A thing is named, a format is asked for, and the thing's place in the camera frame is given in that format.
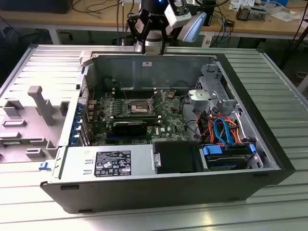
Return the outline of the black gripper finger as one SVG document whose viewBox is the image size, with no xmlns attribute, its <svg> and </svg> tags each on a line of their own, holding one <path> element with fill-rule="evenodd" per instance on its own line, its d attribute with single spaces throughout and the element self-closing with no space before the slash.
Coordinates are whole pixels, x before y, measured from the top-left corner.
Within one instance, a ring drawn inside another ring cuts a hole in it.
<svg viewBox="0 0 308 231">
<path fill-rule="evenodd" d="M 151 25 L 151 21 L 147 21 L 146 25 L 143 27 L 142 32 L 138 32 L 135 25 L 137 23 L 137 20 L 139 19 L 139 15 L 138 14 L 131 14 L 128 18 L 127 18 L 127 23 L 128 23 L 128 27 L 130 29 L 130 32 L 133 36 L 133 38 L 141 43 L 141 52 L 142 54 L 145 54 L 145 41 L 146 38 L 150 32 L 150 25 Z"/>
<path fill-rule="evenodd" d="M 180 28 L 172 28 L 168 21 L 154 22 L 154 40 L 160 42 L 160 54 L 165 52 L 166 45 L 177 40 Z"/>
</svg>

